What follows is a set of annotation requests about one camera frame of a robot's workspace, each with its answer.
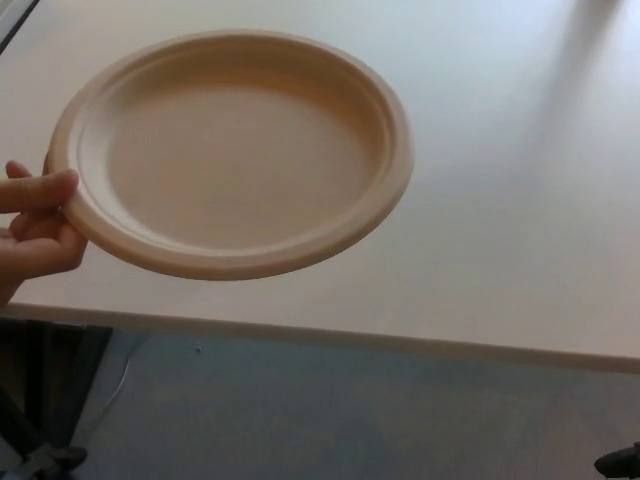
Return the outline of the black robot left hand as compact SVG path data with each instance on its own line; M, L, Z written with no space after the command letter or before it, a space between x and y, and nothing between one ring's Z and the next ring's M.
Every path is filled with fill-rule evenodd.
M18 468L21 479L55 479L79 467L87 458L87 450L68 446L57 448L44 445L31 452Z

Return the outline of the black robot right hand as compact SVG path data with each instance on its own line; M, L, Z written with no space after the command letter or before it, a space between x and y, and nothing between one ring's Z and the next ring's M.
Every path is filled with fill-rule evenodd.
M610 452L594 462L598 473L608 479L638 479L640 477L640 443Z

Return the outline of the person's bare hand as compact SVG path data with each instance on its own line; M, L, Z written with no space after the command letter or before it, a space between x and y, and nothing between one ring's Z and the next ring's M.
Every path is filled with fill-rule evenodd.
M1 212L13 214L1 230L1 304L31 279L72 271L83 260L87 239L62 213L78 186L73 170L32 175L17 161L5 166Z

